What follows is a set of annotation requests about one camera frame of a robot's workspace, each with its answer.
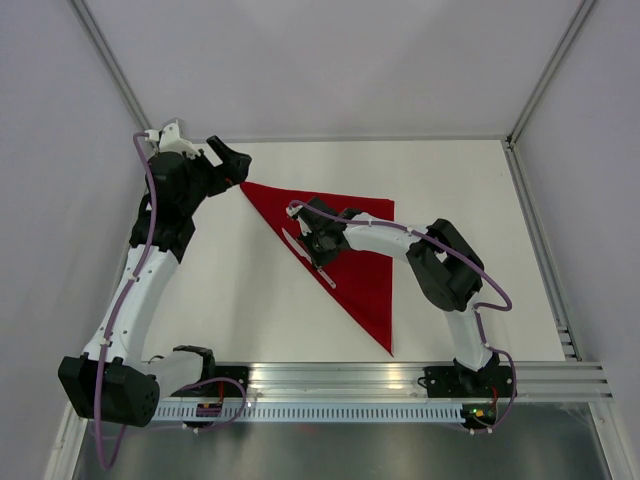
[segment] folded red cloth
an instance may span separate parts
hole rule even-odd
[[[286,214],[292,200],[309,201],[319,197],[338,213],[345,208],[357,208],[374,217],[393,220],[394,202],[377,198],[350,197],[330,193],[283,190],[255,183],[244,182],[240,188],[280,237],[291,252],[302,262],[324,289],[390,354],[392,353],[392,291],[393,260],[371,252],[342,252],[324,267],[336,288],[324,280],[311,263],[296,253],[285,239],[284,228],[293,238],[300,235],[298,222]]]

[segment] red cloth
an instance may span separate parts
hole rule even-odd
[[[276,235],[316,277],[324,289],[369,335],[393,355],[391,351],[393,260],[371,252],[342,252],[337,259],[323,268],[336,283],[334,289],[316,272],[308,260],[295,252],[282,233],[284,228],[293,238],[300,235],[300,224],[292,221],[286,214],[286,208],[292,200],[307,202],[317,196],[338,213],[352,207],[386,220],[393,220],[393,201],[282,190],[250,182],[241,183],[240,188]]]

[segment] table surface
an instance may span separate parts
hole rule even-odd
[[[255,183],[389,198],[405,224],[450,220],[513,300],[511,312],[484,310],[489,341],[516,360],[564,360],[499,141],[232,148],[253,157],[249,180]],[[221,362],[453,358],[445,317],[423,296],[407,264],[394,260],[392,357],[305,270],[239,188],[203,202],[194,221],[196,233],[158,305],[143,358],[180,344],[211,348]],[[481,295],[501,302],[486,282]]]

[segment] red towel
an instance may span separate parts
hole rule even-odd
[[[311,263],[301,257],[285,239],[284,228],[293,238],[300,235],[300,225],[286,214],[292,200],[308,202],[319,197],[329,207],[340,213],[348,207],[357,208],[374,217],[393,221],[392,200],[377,198],[349,197],[330,193],[302,192],[266,187],[244,182],[240,188],[258,210],[276,235],[302,262],[324,289],[342,305],[349,315],[364,328],[380,345],[393,355],[391,332],[391,301],[393,281],[393,260],[371,252],[342,252],[323,270],[336,283],[336,288],[316,272]]]

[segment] gray floor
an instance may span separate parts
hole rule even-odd
[[[161,431],[125,439],[108,474],[87,435],[75,480],[608,479],[587,412],[517,406],[495,434],[476,437],[429,424],[253,423],[199,437]]]

